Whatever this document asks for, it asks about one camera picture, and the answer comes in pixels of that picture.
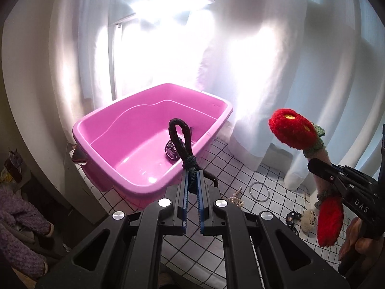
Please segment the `person's right hand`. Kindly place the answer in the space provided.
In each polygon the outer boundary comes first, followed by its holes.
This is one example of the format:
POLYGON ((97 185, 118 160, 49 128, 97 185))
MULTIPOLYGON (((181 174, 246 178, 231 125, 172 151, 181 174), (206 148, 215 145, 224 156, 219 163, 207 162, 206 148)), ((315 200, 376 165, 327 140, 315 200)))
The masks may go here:
POLYGON ((346 231, 346 239, 339 251, 339 261, 343 261, 347 254, 355 249, 359 254, 363 254, 366 258, 362 265, 363 268, 372 266, 380 257, 384 245, 384 237, 379 239, 369 239, 360 237, 362 220, 355 217, 349 224, 346 231))

